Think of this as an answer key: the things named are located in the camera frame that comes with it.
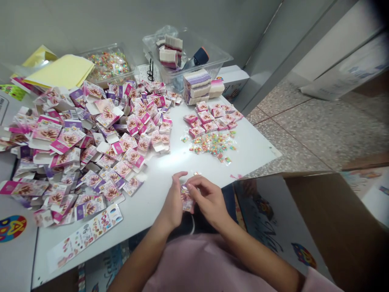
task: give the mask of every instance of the plastic container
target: plastic container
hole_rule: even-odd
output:
[[[139,74],[133,58],[123,43],[92,49],[77,55],[96,65],[86,79],[102,88],[108,88],[108,83],[122,85],[128,80],[135,80],[135,75]]]
[[[233,57],[231,57],[228,53],[187,28],[178,30],[178,35],[175,37],[182,39],[183,62],[191,59],[200,47],[204,47],[209,55],[209,61],[207,64],[176,71],[162,66],[159,61],[159,50],[156,46],[156,41],[164,39],[165,35],[153,34],[143,38],[143,50],[146,57],[148,59],[151,58],[154,61],[154,65],[159,69],[162,81],[167,85],[174,86],[178,92],[182,92],[184,88],[183,74],[204,68],[207,70],[209,75],[211,75],[212,79],[215,79],[220,68],[222,68],[223,63],[233,60]]]

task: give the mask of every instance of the yellow paper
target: yellow paper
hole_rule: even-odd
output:
[[[41,45],[26,61],[22,64],[24,67],[35,67],[42,65],[44,61],[55,61],[58,57],[44,45]],[[11,78],[18,77],[16,74],[11,75]]]
[[[50,87],[80,87],[94,67],[93,62],[75,55],[65,55],[28,76],[24,82]]]

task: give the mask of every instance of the white table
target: white table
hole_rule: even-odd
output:
[[[208,102],[208,104],[213,103],[230,104],[222,96]],[[40,286],[150,227],[162,208],[171,185],[171,176],[174,173],[188,171],[188,176],[181,179],[184,183],[194,172],[199,172],[213,183],[224,187],[235,180],[230,175],[244,176],[281,156],[281,153],[246,118],[237,122],[238,126],[235,128],[237,151],[231,149],[227,151],[227,155],[232,160],[229,166],[220,163],[208,153],[197,155],[190,152],[190,142],[183,143],[180,139],[187,129],[187,123],[182,117],[194,112],[194,106],[188,107],[185,104],[171,109],[170,116],[173,120],[170,137],[171,154],[153,157],[148,162],[147,169],[144,171],[148,179],[133,197],[126,197],[126,200],[119,205],[124,220],[52,274],[49,274],[47,269],[47,251],[80,228],[83,222],[78,221],[57,228],[39,229],[32,288]]]

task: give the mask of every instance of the tile floor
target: tile floor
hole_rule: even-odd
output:
[[[283,154],[249,177],[339,171],[355,158],[389,150],[389,94],[350,92],[324,101],[282,80],[247,119]]]

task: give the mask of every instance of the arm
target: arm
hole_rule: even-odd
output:
[[[202,176],[190,178],[186,186],[208,222],[247,269],[278,292],[301,291],[305,277],[233,221],[218,186]]]
[[[116,275],[108,289],[109,292],[143,290],[146,282],[157,268],[165,249],[167,237],[181,223],[180,177],[187,174],[187,172],[179,172],[173,175],[173,183],[160,214]]]

